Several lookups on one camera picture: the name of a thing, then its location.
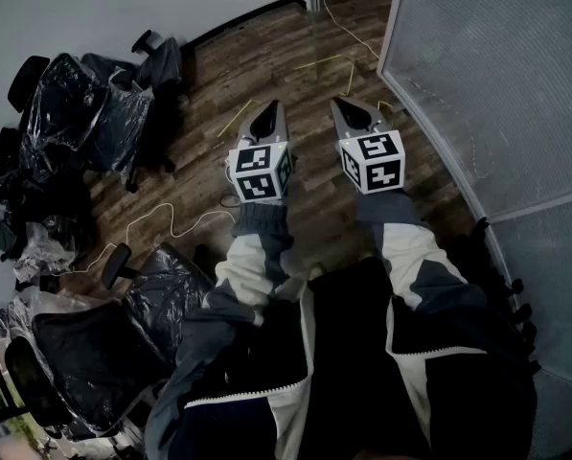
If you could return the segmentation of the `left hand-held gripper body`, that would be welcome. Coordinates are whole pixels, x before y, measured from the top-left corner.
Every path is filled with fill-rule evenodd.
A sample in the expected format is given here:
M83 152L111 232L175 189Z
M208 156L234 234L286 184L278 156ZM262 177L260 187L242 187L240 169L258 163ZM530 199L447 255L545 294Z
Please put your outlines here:
M294 173L288 142L255 143L243 137L228 155L228 175L243 203L276 201Z

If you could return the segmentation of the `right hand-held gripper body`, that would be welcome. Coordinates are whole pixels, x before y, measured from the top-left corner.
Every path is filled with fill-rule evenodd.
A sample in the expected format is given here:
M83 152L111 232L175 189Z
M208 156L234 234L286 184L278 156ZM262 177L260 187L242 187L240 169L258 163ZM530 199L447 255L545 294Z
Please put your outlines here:
M343 172L364 195L401 189L405 151L397 130L378 131L337 142Z

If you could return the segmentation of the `person's right forearm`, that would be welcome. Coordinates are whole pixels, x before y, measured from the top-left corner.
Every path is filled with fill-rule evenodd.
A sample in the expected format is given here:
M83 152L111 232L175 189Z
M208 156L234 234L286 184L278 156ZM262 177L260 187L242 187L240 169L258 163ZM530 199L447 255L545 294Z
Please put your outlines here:
M404 191L359 194L356 202L357 219L372 228L394 293L411 310L434 313L488 305L483 290L449 261Z

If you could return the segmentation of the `person's left forearm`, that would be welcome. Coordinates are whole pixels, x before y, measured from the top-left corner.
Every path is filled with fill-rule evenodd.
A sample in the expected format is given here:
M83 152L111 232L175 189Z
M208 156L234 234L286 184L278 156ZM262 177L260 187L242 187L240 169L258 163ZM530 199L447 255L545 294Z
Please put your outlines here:
M241 205L226 260L216 266L217 285L203 298L198 318L263 323L265 308L288 279L282 255L292 247L293 238L286 215L282 201Z

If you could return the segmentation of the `frosted glass partition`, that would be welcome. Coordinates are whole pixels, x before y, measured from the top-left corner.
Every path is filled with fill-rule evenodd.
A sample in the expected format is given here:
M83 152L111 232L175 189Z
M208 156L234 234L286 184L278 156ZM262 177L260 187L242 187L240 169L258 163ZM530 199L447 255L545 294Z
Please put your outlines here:
M532 460L572 460L572 0L394 0L378 72L532 307Z

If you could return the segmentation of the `black plastic-wrapped office chair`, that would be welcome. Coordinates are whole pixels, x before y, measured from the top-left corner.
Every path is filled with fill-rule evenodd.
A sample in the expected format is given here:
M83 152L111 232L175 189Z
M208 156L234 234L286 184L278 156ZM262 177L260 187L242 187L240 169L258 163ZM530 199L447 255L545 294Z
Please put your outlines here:
M11 380L53 438L113 436L127 416L142 426L174 370L187 314L217 280L204 245L187 258L163 243L138 269L130 257L117 245L102 273L107 290L130 282L122 299L92 303L29 287L0 310Z
M96 54L84 55L81 63L110 89L109 100L85 148L91 169L120 174L131 193L138 191L139 170L173 172L174 163L166 149L180 126L181 82L157 90L143 89L136 82L140 64Z
M83 176L66 170L45 180L19 161L22 134L0 132L0 260L13 263L15 282L39 285L70 270L97 237Z
M21 114L22 168L42 179L70 166L109 96L109 87L74 56L27 58L8 92L9 103Z

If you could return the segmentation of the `black equipment pile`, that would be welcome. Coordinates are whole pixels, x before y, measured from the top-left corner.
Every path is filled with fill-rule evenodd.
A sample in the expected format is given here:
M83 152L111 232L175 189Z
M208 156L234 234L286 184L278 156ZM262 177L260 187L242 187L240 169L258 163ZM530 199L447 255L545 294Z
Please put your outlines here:
M534 376L541 370L541 365L537 359L533 358L538 334L536 325L531 321L533 309L528 303L518 304L515 301L515 298L524 290L522 280L509 280L492 261L490 246L487 242L489 230L488 220L480 218L469 234L470 243L483 260L483 263L475 264L475 277L489 296L491 304L501 311L515 327L522 350L528 358L528 368Z

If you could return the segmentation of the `person's black white jacket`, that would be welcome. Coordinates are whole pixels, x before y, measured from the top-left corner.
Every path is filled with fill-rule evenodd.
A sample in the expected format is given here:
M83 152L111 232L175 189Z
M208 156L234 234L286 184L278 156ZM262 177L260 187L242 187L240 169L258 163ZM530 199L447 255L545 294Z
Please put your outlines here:
M392 294L386 328L429 460L526 460L537 394L506 318L489 304L420 312ZM260 326L194 322L149 416L148 460L299 460L315 337L309 285Z

